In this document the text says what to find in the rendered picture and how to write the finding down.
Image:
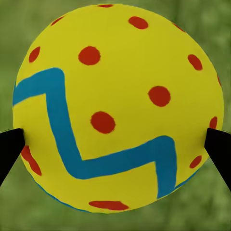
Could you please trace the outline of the easter egg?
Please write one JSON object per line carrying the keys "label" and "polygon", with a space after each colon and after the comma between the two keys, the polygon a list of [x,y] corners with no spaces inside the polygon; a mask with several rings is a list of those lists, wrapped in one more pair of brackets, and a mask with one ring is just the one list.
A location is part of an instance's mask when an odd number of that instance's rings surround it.
{"label": "easter egg", "polygon": [[13,129],[37,185],[72,209],[118,213],[162,199],[210,157],[224,99],[200,45],[170,20],[124,4],[64,14],[30,46]]}

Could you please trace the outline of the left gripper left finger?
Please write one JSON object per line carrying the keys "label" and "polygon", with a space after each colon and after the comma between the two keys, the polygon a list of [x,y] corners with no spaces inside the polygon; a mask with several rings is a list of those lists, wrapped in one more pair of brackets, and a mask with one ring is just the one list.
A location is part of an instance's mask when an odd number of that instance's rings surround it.
{"label": "left gripper left finger", "polygon": [[0,186],[25,146],[20,128],[0,133]]}

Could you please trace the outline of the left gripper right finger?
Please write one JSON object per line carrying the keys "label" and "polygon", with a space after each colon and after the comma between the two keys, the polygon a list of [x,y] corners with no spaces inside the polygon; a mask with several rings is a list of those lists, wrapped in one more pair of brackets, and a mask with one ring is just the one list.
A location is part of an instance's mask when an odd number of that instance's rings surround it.
{"label": "left gripper right finger", "polygon": [[231,191],[231,134],[208,128],[204,148]]}

